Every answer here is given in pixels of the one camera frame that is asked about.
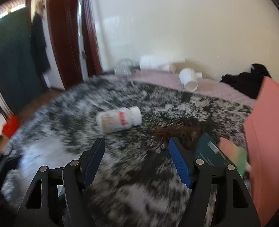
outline white wall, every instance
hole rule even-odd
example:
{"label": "white wall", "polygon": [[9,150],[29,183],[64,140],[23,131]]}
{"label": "white wall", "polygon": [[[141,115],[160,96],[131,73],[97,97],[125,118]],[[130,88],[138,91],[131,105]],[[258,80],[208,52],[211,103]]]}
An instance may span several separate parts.
{"label": "white wall", "polygon": [[208,77],[264,64],[279,82],[279,11],[271,0],[92,0],[103,69],[176,54]]}

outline wooden floor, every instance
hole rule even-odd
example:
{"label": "wooden floor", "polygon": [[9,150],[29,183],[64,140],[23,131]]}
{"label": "wooden floor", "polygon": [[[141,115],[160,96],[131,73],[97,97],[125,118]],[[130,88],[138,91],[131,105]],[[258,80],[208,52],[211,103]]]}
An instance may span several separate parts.
{"label": "wooden floor", "polygon": [[[18,115],[19,125],[22,126],[27,120],[29,120],[32,115],[38,110],[41,106],[48,103],[52,99],[56,98],[63,91],[60,90],[51,90],[40,97],[34,99],[31,103],[29,103]],[[0,152],[5,151],[7,147],[8,139],[4,137],[0,137]]]}

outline clear plastic bottle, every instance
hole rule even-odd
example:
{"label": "clear plastic bottle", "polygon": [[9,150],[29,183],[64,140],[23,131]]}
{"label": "clear plastic bottle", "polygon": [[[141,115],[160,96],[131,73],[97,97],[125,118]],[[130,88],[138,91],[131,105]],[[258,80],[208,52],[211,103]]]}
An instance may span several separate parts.
{"label": "clear plastic bottle", "polygon": [[130,129],[132,126],[141,125],[143,122],[138,107],[122,107],[107,112],[99,112],[96,120],[99,129],[104,134]]}

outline red object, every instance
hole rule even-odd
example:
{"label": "red object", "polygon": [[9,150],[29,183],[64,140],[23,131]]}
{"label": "red object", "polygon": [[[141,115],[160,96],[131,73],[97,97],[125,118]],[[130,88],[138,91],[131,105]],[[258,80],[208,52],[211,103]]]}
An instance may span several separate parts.
{"label": "red object", "polygon": [[279,208],[279,84],[271,78],[264,77],[244,129],[253,202],[264,227]]}
{"label": "red object", "polygon": [[17,131],[18,128],[19,128],[19,123],[17,121],[17,116],[12,116],[7,121],[7,124],[4,125],[2,134],[10,138]]}
{"label": "red object", "polygon": [[125,126],[127,124],[127,121],[125,119],[125,113],[124,112],[119,112],[119,119],[121,121],[121,125]]}

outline black and white blanket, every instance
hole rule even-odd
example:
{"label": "black and white blanket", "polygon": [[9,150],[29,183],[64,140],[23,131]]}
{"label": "black and white blanket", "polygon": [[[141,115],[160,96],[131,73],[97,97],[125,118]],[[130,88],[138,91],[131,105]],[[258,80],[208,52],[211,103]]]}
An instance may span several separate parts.
{"label": "black and white blanket", "polygon": [[[243,123],[250,107],[142,82],[95,77],[40,108],[10,144],[14,152],[24,153],[26,144],[56,135],[67,154],[79,155],[102,136],[97,112],[132,106],[140,108],[143,124],[104,136],[105,155],[85,191],[90,211],[97,226],[176,226],[191,191],[181,183],[169,153],[154,141],[155,128],[189,118],[216,141],[225,137],[246,148]],[[3,190],[15,202],[17,180],[9,173]],[[210,203],[206,225],[211,212]]]}

